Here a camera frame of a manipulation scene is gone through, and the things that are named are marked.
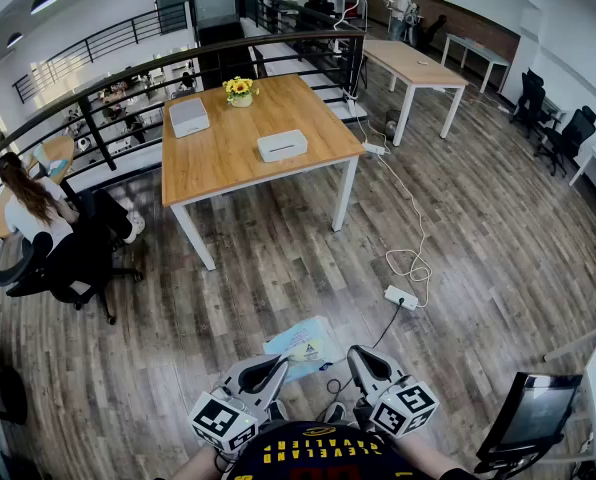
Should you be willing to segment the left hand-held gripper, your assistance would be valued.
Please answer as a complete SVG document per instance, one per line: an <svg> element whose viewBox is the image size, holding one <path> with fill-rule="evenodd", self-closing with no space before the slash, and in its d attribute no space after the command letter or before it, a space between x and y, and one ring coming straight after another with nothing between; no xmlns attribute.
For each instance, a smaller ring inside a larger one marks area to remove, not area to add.
<svg viewBox="0 0 596 480"><path fill-rule="evenodd" d="M201 393L191 410L190 425L196 436L218 451L238 452L269 420L268 407L288 370L288 359L278 354L235 363L218 387Z"/></svg>

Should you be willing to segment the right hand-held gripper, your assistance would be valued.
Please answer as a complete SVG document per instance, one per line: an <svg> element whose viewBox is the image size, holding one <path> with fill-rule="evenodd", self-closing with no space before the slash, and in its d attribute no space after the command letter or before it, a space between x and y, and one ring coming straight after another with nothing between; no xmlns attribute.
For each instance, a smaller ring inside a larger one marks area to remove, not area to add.
<svg viewBox="0 0 596 480"><path fill-rule="evenodd" d="M429 386L412 376L404 377L402 367L385 353L372 347L351 346L347 362L352 380L364 397L353 409L364 431L400 438L424 427L439 407ZM379 383L395 384L374 401L373 384Z"/></svg>

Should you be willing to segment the light blue printed packet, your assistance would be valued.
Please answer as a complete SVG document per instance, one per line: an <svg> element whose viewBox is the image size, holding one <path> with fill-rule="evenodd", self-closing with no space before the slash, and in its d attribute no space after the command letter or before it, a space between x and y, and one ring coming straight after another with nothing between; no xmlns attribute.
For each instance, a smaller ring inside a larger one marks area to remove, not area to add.
<svg viewBox="0 0 596 480"><path fill-rule="evenodd" d="M276 335L263 345L263 351L288 360L285 384L326 371L346 356L329 320L323 316L303 320Z"/></svg>

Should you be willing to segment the white rectangular box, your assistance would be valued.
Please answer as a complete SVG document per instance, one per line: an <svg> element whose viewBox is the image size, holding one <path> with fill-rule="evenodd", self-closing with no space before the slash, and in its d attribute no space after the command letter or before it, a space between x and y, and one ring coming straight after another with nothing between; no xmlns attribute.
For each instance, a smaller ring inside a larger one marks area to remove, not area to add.
<svg viewBox="0 0 596 480"><path fill-rule="evenodd" d="M300 130L290 130L261 137L257 146L262 160L272 163L305 154L308 142Z"/></svg>

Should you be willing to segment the person's left forearm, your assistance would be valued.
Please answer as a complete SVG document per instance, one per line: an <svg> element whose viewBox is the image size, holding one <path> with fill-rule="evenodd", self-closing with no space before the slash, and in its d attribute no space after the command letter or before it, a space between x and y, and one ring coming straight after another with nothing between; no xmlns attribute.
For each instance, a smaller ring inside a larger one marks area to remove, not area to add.
<svg viewBox="0 0 596 480"><path fill-rule="evenodd" d="M217 449L203 446L169 480L220 480L228 465Z"/></svg>

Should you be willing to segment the person's right forearm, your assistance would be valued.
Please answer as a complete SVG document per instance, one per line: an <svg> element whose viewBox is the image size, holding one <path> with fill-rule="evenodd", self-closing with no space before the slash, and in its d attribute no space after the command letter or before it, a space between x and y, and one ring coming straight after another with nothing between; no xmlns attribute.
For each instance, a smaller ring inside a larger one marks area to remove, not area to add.
<svg viewBox="0 0 596 480"><path fill-rule="evenodd" d="M428 445L420 436L413 433L395 440L399 454L412 466L433 480L440 480L447 472L462 466L450 457Z"/></svg>

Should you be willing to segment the person's dark printed shirt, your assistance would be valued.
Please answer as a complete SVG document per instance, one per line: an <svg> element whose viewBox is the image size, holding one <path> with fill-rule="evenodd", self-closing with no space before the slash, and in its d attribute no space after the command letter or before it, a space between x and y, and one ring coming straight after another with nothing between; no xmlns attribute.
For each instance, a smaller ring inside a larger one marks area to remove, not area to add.
<svg viewBox="0 0 596 480"><path fill-rule="evenodd" d="M380 437L346 425L287 423L256 436L227 480L425 480Z"/></svg>

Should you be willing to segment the black monitor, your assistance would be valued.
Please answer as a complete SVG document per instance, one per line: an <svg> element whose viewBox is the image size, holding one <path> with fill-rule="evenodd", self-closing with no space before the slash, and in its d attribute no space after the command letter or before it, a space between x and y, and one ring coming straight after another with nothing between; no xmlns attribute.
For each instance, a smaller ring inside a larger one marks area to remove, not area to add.
<svg viewBox="0 0 596 480"><path fill-rule="evenodd" d="M544 456L562 440L562 429L582 382L580 375L518 372L488 435L475 471L512 471Z"/></svg>

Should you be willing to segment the black office chair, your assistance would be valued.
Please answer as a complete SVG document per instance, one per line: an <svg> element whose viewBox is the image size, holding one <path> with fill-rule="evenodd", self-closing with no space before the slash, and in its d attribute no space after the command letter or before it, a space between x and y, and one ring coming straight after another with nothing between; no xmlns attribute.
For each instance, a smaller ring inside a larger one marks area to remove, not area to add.
<svg viewBox="0 0 596 480"><path fill-rule="evenodd" d="M22 258L12 267L0 270L0 286L10 297L50 292L60 302L79 310L96 296L113 325L116 317L109 311L105 290L115 277L144 279L135 268L112 265L113 252L119 244L115 234L97 218L76 226L58 245L47 232L22 241Z"/></svg>
<svg viewBox="0 0 596 480"><path fill-rule="evenodd" d="M551 161L551 176L558 169L566 176L564 159L572 160L579 154L582 144L595 134L595 123L596 113L589 106L577 109L561 131L545 130L544 142L538 145L534 156L546 157Z"/></svg>
<svg viewBox="0 0 596 480"><path fill-rule="evenodd" d="M420 28L417 49L422 53L426 53L429 50L436 33L444 27L446 22L447 16L445 14L441 14L429 27L426 29Z"/></svg>
<svg viewBox="0 0 596 480"><path fill-rule="evenodd" d="M531 138L533 132L542 130L546 124L555 126L558 122L555 110L543 109L545 97L544 80L528 69L522 74L522 93L509 120L510 124L518 122L524 127L527 139Z"/></svg>

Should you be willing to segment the square wooden table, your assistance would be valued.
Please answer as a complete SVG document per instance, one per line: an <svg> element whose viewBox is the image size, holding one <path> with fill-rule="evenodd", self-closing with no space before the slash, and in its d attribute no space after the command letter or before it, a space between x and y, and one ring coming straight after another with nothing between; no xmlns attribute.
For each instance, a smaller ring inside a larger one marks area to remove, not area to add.
<svg viewBox="0 0 596 480"><path fill-rule="evenodd" d="M176 137L165 120L162 137L162 203L173 211L193 249L207 270L214 260L194 225L188 205L302 172L340 164L343 167L332 229L345 218L359 157L365 149L353 133L296 74L265 78L260 93L246 108L227 104L223 90L192 95L202 102L208 128ZM299 131L307 141L304 154L265 162L260 138Z"/></svg>

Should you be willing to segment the curved black metal railing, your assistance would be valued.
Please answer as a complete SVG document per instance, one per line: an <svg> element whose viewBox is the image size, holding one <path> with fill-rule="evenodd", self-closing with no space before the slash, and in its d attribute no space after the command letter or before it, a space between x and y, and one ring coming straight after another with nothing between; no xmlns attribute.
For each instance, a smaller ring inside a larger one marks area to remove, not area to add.
<svg viewBox="0 0 596 480"><path fill-rule="evenodd" d="M182 97L184 82L194 81L194 92L221 86L227 80L299 75L343 122L366 118L360 108L348 103L357 89L363 63L364 31L346 26L335 29L276 30L269 33L256 27L245 36L246 21L203 29L197 48L165 57L110 75L66 102L51 106L23 127L30 132L63 110L74 116L52 132L45 132L20 151L32 160L39 144L58 136L74 141L85 139L86 149L76 148L63 155L64 174L79 177L89 170L104 174L100 185L122 178L117 161L126 155L161 142L156 129L162 127L164 105Z"/></svg>

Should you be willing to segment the distant seated people group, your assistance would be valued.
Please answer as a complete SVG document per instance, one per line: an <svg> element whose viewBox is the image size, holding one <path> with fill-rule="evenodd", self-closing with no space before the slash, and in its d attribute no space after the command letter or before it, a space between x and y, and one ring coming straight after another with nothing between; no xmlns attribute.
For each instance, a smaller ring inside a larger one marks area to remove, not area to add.
<svg viewBox="0 0 596 480"><path fill-rule="evenodd" d="M123 79L89 97L91 120L103 143L146 141L146 129L163 120L164 103L203 89L191 63L178 63Z"/></svg>

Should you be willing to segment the long wooden table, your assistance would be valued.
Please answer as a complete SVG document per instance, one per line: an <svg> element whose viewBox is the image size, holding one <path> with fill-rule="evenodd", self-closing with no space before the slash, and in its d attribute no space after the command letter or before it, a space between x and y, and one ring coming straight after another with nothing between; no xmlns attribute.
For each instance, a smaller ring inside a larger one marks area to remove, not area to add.
<svg viewBox="0 0 596 480"><path fill-rule="evenodd" d="M402 142L417 89L453 89L455 91L440 132L440 137L446 139L468 82L444 65L402 42L365 40L363 53L369 60L391 74L390 92L395 90L397 80L406 85L393 145L399 146Z"/></svg>

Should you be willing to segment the grey narrow table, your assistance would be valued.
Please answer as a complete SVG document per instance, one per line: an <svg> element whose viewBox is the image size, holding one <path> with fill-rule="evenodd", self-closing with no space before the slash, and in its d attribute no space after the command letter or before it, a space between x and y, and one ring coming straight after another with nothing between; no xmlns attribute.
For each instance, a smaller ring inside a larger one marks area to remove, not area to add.
<svg viewBox="0 0 596 480"><path fill-rule="evenodd" d="M483 76L483 81L479 90L481 94L483 94L487 88L493 68L495 66L503 67L505 71L503 73L502 80L499 84L498 92L502 91L502 87L506 82L511 67L511 63L509 61L505 60L502 56L498 55L497 53L493 52L492 50L484 47L480 43L477 43L476 41L470 38L465 38L454 34L448 34L445 40L442 58L440 61L440 64L442 66L444 66L446 63L449 49L452 43L456 43L457 45L463 48L463 56L460 63L461 68L463 68L466 64L468 53L474 53L487 62L487 69L485 75Z"/></svg>

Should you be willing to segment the distant black railing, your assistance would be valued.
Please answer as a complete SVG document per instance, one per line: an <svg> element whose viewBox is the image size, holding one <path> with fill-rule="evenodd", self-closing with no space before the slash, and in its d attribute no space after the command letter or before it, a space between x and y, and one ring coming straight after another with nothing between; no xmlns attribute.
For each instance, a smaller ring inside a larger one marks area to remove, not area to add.
<svg viewBox="0 0 596 480"><path fill-rule="evenodd" d="M186 28L184 2L136 15L91 34L32 66L12 87L25 104L50 85L105 55Z"/></svg>

